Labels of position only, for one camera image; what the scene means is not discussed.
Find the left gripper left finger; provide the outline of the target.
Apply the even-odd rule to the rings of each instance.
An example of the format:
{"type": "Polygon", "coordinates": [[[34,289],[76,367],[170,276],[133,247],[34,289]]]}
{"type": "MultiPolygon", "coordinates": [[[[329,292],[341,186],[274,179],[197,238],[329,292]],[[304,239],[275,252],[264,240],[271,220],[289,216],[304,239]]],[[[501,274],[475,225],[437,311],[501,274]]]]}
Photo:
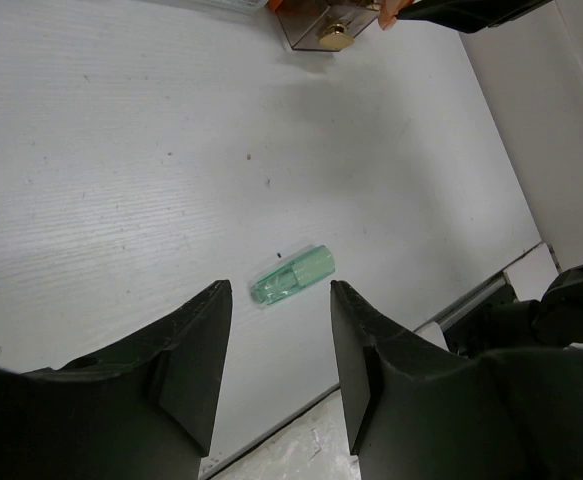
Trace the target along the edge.
{"type": "Polygon", "coordinates": [[[218,280],[58,370],[0,369],[0,479],[196,478],[231,317],[231,284],[218,280]]]}

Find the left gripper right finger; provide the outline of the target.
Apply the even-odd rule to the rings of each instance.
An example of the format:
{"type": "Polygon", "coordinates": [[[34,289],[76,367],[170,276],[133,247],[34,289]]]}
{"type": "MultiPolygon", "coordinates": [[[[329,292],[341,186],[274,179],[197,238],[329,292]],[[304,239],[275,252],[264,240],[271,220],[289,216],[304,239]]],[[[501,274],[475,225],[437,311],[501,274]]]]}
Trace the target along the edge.
{"type": "Polygon", "coordinates": [[[365,479],[583,479],[583,350],[454,355],[331,285],[350,452],[365,479]]]}

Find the teal drawer cabinet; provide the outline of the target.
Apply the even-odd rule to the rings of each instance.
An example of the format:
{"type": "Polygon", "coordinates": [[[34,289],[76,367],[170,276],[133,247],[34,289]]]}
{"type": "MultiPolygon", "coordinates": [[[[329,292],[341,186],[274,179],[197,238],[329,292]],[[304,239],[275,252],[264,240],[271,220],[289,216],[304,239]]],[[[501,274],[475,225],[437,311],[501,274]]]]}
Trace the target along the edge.
{"type": "Polygon", "coordinates": [[[269,4],[269,0],[195,0],[195,2],[244,14],[255,13],[269,4]]]}

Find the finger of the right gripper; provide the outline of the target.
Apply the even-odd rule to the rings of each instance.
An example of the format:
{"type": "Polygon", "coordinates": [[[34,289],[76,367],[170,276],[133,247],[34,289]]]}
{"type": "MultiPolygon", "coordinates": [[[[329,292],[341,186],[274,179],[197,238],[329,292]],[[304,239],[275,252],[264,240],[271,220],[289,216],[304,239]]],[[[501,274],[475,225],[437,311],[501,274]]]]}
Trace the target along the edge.
{"type": "Polygon", "coordinates": [[[398,20],[425,21],[473,34],[517,20],[551,0],[422,0],[402,8],[398,20]]]}

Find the green highlighter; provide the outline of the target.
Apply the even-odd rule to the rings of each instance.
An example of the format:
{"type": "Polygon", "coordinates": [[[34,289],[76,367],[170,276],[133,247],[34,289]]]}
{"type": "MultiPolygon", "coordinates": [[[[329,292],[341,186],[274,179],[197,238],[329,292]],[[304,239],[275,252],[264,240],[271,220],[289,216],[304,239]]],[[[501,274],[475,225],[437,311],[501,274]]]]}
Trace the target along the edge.
{"type": "Polygon", "coordinates": [[[259,275],[249,293],[256,305],[269,307],[321,282],[336,270],[335,257],[324,245],[304,249],[259,275]]]}

